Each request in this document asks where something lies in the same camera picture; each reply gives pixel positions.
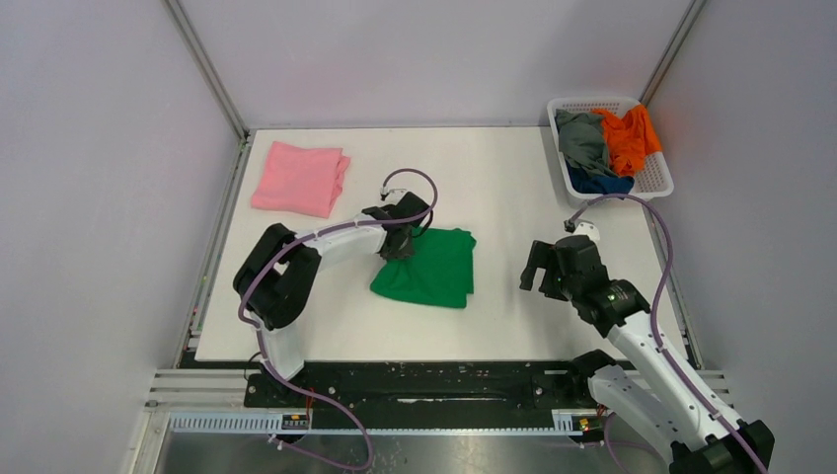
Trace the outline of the green t shirt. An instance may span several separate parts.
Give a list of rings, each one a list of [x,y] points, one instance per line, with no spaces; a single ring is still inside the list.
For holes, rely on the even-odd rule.
[[[414,241],[413,256],[384,265],[370,290],[395,301],[464,309],[475,290],[476,244],[467,230],[430,228]]]

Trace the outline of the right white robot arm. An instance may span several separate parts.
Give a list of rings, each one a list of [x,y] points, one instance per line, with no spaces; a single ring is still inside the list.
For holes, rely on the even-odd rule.
[[[601,350],[572,362],[566,381],[572,402],[595,402],[629,424],[671,473],[766,473],[775,437],[762,421],[748,423],[670,350],[636,287],[609,277],[596,244],[572,235],[533,242],[520,277],[523,290],[568,302],[639,372],[646,388]]]

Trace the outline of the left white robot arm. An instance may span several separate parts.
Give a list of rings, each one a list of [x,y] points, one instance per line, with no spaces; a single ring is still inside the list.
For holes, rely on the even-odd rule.
[[[303,314],[319,272],[348,260],[378,256],[399,261],[414,253],[413,240],[432,217],[431,203],[396,190],[384,204],[353,218],[308,232],[281,223],[269,226],[237,271],[238,318],[256,332],[263,365],[271,378],[268,393],[284,406],[305,396],[299,372],[305,356],[296,320]]]

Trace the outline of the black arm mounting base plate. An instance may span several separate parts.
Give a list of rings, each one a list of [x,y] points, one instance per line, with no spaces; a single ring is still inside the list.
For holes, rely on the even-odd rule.
[[[245,407],[299,409],[320,430],[354,426],[331,400],[368,430],[535,431],[570,414],[586,431],[604,413],[569,361],[308,362],[291,382],[251,374]]]

